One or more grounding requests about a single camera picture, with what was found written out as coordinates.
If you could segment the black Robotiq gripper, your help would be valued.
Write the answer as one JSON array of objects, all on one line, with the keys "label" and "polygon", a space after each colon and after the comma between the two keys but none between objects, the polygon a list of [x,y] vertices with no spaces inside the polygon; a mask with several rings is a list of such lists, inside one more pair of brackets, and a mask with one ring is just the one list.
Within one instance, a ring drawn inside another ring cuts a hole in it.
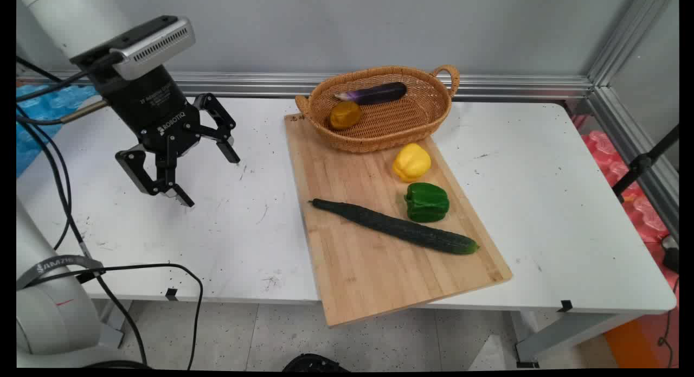
[{"label": "black Robotiq gripper", "polygon": [[[233,149],[231,131],[236,122],[215,95],[204,93],[194,100],[194,107],[206,112],[216,123],[216,129],[201,125],[200,114],[188,102],[169,71],[159,65],[142,77],[126,80],[114,70],[104,68],[92,73],[89,79],[114,112],[136,135],[137,144],[119,150],[115,159],[143,194],[173,197],[181,206],[193,207],[194,201],[176,182],[177,159],[195,147],[200,138],[215,140],[219,150],[232,164],[241,159]],[[192,131],[184,132],[190,123]],[[145,170],[146,153],[154,153],[156,178]]]}]

